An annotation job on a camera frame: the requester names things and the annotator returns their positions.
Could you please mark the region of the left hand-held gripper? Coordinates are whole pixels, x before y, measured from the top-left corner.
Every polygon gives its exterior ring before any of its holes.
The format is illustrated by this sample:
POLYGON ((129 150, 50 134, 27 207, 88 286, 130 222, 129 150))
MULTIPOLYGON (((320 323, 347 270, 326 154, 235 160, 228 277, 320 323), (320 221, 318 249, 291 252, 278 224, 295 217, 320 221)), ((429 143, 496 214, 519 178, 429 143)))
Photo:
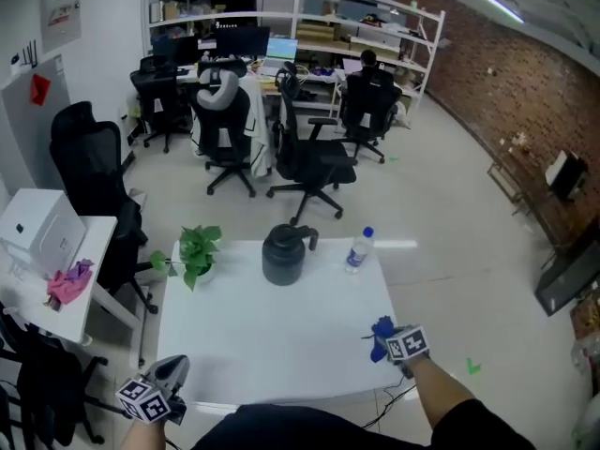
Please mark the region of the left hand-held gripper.
POLYGON ((187 411, 179 390, 189 368, 189 358, 183 354, 161 359, 144 374, 127 379, 115 395, 129 416, 145 424, 168 420, 179 426, 187 411))

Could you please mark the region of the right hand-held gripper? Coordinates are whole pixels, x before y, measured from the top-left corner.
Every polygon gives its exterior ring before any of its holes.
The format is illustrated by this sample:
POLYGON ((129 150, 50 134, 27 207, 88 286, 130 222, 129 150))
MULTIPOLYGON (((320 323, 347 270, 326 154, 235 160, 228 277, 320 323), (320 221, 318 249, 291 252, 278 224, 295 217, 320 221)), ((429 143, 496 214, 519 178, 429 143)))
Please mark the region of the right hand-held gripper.
POLYGON ((429 358, 428 338, 422 325, 395 327, 394 334, 384 340, 387 360, 399 367, 406 379, 413 378, 408 362, 414 358, 429 358))

